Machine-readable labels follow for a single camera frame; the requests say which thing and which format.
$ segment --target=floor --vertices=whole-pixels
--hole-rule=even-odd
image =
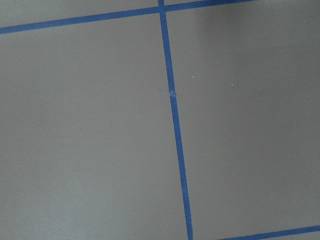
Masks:
[[[318,0],[0,3],[0,239],[320,239]]]

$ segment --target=vertical blue line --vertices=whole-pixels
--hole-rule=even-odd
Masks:
[[[179,171],[180,171],[180,181],[181,181],[181,189],[182,189],[186,232],[187,232],[188,240],[192,240],[193,229],[192,229],[192,220],[191,220],[190,201],[189,201],[189,193],[188,193],[188,185],[187,185],[184,150],[182,147],[178,105],[177,105],[176,90],[175,90],[174,71],[173,71],[173,65],[172,65],[172,59],[171,59],[170,41],[169,41],[168,25],[167,25],[167,17],[165,12],[164,0],[158,0],[158,5],[159,5],[159,14],[160,14],[160,22],[161,22],[166,74],[167,74],[168,86],[169,86],[169,92],[170,92],[170,102],[171,102],[171,111],[172,111],[172,119],[173,119],[173,127],[174,127],[175,145],[176,145]]]

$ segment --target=blue tape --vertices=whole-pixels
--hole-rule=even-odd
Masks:
[[[296,234],[306,234],[306,233],[319,232],[319,231],[320,231],[320,225],[295,228],[295,229],[283,230],[283,231],[260,233],[256,235],[237,236],[237,237],[231,237],[231,238],[224,238],[220,240],[260,240],[260,239],[271,239],[271,238],[284,237],[284,236],[290,236],[290,235],[296,235]]]
[[[164,10],[166,12],[171,12],[171,11],[178,11],[178,10],[185,10],[185,9],[196,9],[196,8],[215,6],[215,5],[235,4],[235,3],[250,2],[250,1],[256,1],[256,0],[205,0],[205,1],[194,1],[194,2],[166,5],[164,7]]]
[[[117,12],[110,12],[110,13],[103,13],[103,14],[96,14],[96,15],[89,15],[89,16],[72,17],[72,18],[66,18],[66,19],[60,19],[60,20],[29,23],[29,24],[17,25],[17,26],[7,26],[7,27],[0,28],[0,34],[53,28],[53,27],[73,25],[73,24],[82,24],[82,23],[96,22],[96,21],[102,21],[102,20],[108,20],[108,19],[127,18],[127,17],[147,15],[147,14],[156,14],[158,12],[159,12],[159,9],[158,7],[155,6],[155,7],[127,10],[127,11],[117,11]]]
[[[173,127],[174,127],[175,145],[176,145],[176,152],[178,156],[178,164],[179,164],[179,171],[180,171],[180,181],[181,181],[181,189],[182,189],[186,232],[187,232],[188,240],[192,240],[193,229],[192,229],[192,220],[191,220],[190,201],[189,201],[184,150],[182,146],[180,121],[179,121],[179,114],[178,114],[178,104],[177,104],[175,80],[174,80],[174,71],[173,71],[173,65],[172,65],[172,59],[171,59],[170,41],[169,41],[168,25],[167,25],[167,17],[165,12],[164,0],[158,0],[158,4],[159,4],[159,14],[160,14],[160,23],[161,23],[161,31],[162,31],[166,74],[167,74],[168,87],[170,92],[170,103],[171,103],[171,111],[172,111],[172,119],[173,119]]]

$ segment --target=blue line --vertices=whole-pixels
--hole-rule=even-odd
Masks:
[[[296,235],[296,234],[306,234],[306,233],[312,233],[312,232],[318,232],[318,231],[320,231],[320,225],[319,226],[302,227],[302,228],[296,228],[296,229],[290,229],[290,230],[283,230],[283,231],[260,233],[260,234],[256,234],[256,235],[237,236],[237,237],[231,237],[231,238],[224,238],[224,239],[220,239],[220,240],[271,239],[271,238],[284,237],[284,236]]]
[[[171,59],[170,41],[169,41],[168,25],[167,25],[167,17],[165,12],[164,0],[158,0],[158,4],[159,4],[159,14],[160,14],[160,23],[161,23],[161,31],[162,31],[166,74],[167,74],[168,87],[170,92],[170,102],[171,102],[171,111],[172,111],[172,119],[173,119],[173,127],[174,127],[175,145],[176,145],[176,152],[178,156],[178,164],[179,164],[179,170],[180,170],[180,181],[181,181],[181,189],[182,189],[186,232],[187,232],[188,240],[192,240],[193,229],[192,229],[192,220],[191,220],[190,201],[189,201],[184,150],[182,146],[178,105],[177,105],[176,89],[175,89],[175,80],[174,80],[174,71],[173,71],[173,65],[172,65],[172,59]]]
[[[166,5],[164,10],[166,12],[185,10],[185,9],[196,9],[203,8],[215,5],[224,5],[224,4],[235,4],[242,2],[250,2],[256,0],[205,0],[205,1],[194,1],[194,2],[186,2],[179,4]]]
[[[96,21],[102,21],[102,20],[108,20],[108,19],[119,19],[119,18],[126,18],[126,17],[132,17],[132,16],[147,15],[147,14],[156,14],[158,12],[159,12],[159,9],[157,6],[155,6],[155,7],[140,8],[140,9],[134,9],[134,10],[127,10],[127,11],[117,11],[117,12],[102,13],[102,14],[89,15],[89,16],[72,17],[72,18],[66,18],[66,19],[60,19],[60,20],[29,23],[29,24],[17,25],[17,26],[7,26],[7,27],[0,28],[0,34],[8,34],[8,33],[16,33],[21,31],[35,30],[35,29],[45,29],[45,28],[52,28],[52,27],[65,26],[65,25],[89,23],[89,22],[96,22]]]

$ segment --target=horizontal blue line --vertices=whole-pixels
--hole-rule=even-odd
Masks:
[[[209,7],[209,6],[216,6],[216,5],[250,2],[250,1],[255,1],[255,0],[205,0],[205,1],[194,1],[194,2],[186,2],[186,3],[166,5],[164,7],[164,10],[166,12],[171,12],[171,11],[179,11],[179,10],[186,10],[186,9],[196,9],[196,8],[203,8],[203,7]]]
[[[283,231],[273,231],[273,232],[260,233],[260,234],[248,235],[248,236],[237,236],[237,237],[231,237],[231,238],[224,238],[220,240],[260,240],[260,239],[271,239],[271,238],[284,237],[284,236],[290,236],[290,235],[296,235],[296,234],[306,234],[306,233],[319,232],[319,231],[320,231],[320,225],[295,228],[295,229],[283,230]]]
[[[16,33],[21,31],[65,26],[65,25],[89,23],[89,22],[96,22],[96,21],[102,21],[102,20],[108,20],[108,19],[119,19],[119,18],[147,15],[147,14],[156,14],[158,12],[159,12],[159,9],[157,6],[155,6],[155,7],[134,9],[134,10],[117,11],[117,12],[102,13],[102,14],[89,15],[89,16],[79,16],[79,17],[72,17],[72,18],[52,20],[52,21],[29,23],[29,24],[16,25],[16,26],[7,26],[7,27],[0,28],[0,34],[8,34],[8,33]]]

